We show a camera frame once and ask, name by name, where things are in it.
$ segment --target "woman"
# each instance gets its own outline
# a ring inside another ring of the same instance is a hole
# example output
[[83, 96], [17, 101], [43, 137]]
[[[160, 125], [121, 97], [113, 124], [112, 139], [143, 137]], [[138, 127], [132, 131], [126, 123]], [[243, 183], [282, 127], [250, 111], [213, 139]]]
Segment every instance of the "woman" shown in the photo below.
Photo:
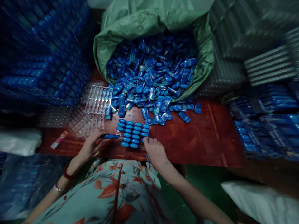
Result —
[[233, 223], [180, 175], [155, 138], [143, 139], [154, 168], [130, 160], [103, 164], [96, 160], [88, 178], [70, 189], [80, 168], [108, 140], [96, 144], [103, 134], [107, 132], [98, 130], [86, 139], [79, 154], [24, 223], [172, 223], [173, 215], [163, 200], [157, 173], [176, 189], [197, 218]]

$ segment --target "bracelet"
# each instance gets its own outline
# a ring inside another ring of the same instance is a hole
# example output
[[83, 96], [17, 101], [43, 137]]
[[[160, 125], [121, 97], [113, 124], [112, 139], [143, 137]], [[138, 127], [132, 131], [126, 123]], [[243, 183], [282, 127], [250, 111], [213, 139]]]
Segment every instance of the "bracelet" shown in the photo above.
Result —
[[62, 174], [62, 175], [63, 175], [66, 179], [73, 179], [73, 178], [75, 178], [75, 176], [71, 176], [71, 175], [68, 175], [68, 174], [66, 173], [67, 168], [68, 168], [68, 166], [66, 166], [66, 167], [64, 168], [64, 170], [63, 170], [63, 174]]
[[57, 183], [54, 185], [53, 187], [55, 190], [57, 190], [58, 192], [66, 192], [66, 190], [60, 189], [57, 187]]

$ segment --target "red beaded bracelet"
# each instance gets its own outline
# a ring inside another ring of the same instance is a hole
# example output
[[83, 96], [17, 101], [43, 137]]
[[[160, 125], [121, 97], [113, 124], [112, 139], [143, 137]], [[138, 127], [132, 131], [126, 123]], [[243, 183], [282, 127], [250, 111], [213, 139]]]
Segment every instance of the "red beaded bracelet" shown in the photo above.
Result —
[[68, 166], [66, 166], [66, 167], [64, 168], [64, 170], [63, 170], [63, 174], [62, 174], [62, 175], [63, 175], [66, 179], [72, 179], [72, 178], [75, 178], [75, 176], [71, 176], [71, 175], [68, 175], [68, 174], [66, 173], [67, 168], [68, 168]]

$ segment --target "floral dress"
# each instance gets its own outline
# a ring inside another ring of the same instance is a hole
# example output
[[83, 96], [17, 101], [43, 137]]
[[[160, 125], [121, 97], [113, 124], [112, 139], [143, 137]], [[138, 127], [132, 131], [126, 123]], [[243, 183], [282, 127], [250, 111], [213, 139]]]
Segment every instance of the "floral dress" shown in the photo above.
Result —
[[138, 161], [96, 160], [88, 178], [34, 223], [173, 223], [157, 172]]

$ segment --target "green floor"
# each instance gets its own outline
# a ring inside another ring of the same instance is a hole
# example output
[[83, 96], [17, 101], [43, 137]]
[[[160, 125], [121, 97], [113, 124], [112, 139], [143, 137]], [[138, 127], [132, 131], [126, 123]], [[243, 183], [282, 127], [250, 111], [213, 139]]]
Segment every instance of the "green floor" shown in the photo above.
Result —
[[[77, 183], [85, 179], [94, 160], [90, 160], [81, 169]], [[178, 224], [196, 223], [196, 219], [178, 193], [159, 176], [163, 197], [173, 211]], [[187, 180], [199, 189], [207, 198], [220, 207], [233, 221], [236, 220], [236, 205], [221, 187], [226, 180], [235, 179], [224, 167], [187, 165]], [[21, 224], [24, 220], [6, 221], [4, 224]]]

